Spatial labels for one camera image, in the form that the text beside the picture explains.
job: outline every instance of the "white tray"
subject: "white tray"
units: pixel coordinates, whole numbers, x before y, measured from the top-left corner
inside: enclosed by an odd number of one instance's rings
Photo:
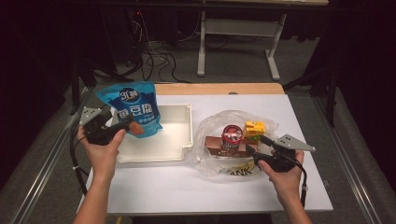
[[[126,134],[119,147],[118,163],[182,161],[191,150],[191,105],[158,105],[158,108],[163,128],[146,138]],[[117,122],[114,116],[112,124]]]

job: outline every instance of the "human hand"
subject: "human hand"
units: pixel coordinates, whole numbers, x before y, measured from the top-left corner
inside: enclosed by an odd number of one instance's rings
[[[296,150],[296,159],[303,164],[304,152]],[[300,200],[299,187],[302,173],[300,168],[294,166],[294,168],[286,173],[277,173],[265,161],[259,161],[259,165],[268,174],[270,181],[273,182],[277,198],[282,204],[290,200]]]
[[[119,146],[125,136],[125,130],[119,130],[113,140],[106,146],[90,144],[84,135],[83,127],[78,128],[78,139],[85,147],[93,169],[93,181],[101,181],[107,184],[115,174],[116,158],[119,154]]]

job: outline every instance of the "red can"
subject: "red can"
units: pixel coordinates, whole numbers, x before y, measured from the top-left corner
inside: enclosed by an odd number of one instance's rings
[[[242,141],[242,129],[236,125],[228,125],[221,134],[221,147],[226,150],[237,150]]]

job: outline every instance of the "yellow box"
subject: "yellow box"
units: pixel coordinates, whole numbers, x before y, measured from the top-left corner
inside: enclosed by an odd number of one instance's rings
[[[265,124],[262,121],[245,121],[243,129],[243,139],[260,140],[260,135],[265,134]]]

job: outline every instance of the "transparent plastic bag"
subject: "transparent plastic bag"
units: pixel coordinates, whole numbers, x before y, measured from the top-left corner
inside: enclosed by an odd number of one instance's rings
[[[253,115],[240,110],[225,110],[216,115],[204,119],[193,137],[194,145],[189,153],[190,160],[194,168],[204,175],[213,176],[218,174],[228,175],[255,175],[259,169],[255,167],[254,161],[249,158],[222,158],[209,153],[205,148],[205,138],[207,136],[221,136],[224,127],[234,124],[243,128],[245,121],[256,120],[265,123],[265,135],[276,138],[278,123],[273,120]],[[269,147],[262,144],[260,151],[268,151]]]

